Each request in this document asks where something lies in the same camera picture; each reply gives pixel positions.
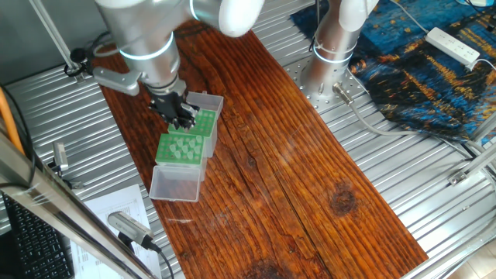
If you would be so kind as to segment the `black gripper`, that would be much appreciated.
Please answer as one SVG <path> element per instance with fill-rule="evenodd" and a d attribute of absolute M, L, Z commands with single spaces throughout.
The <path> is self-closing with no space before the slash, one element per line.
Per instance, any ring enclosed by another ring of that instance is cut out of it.
<path fill-rule="evenodd" d="M 195 126 L 195 118 L 200 108 L 196 105 L 183 104 L 184 98 L 177 92 L 165 95 L 151 94 L 150 107 L 155 112 L 168 118 L 169 124 L 174 129 L 191 129 Z"/>

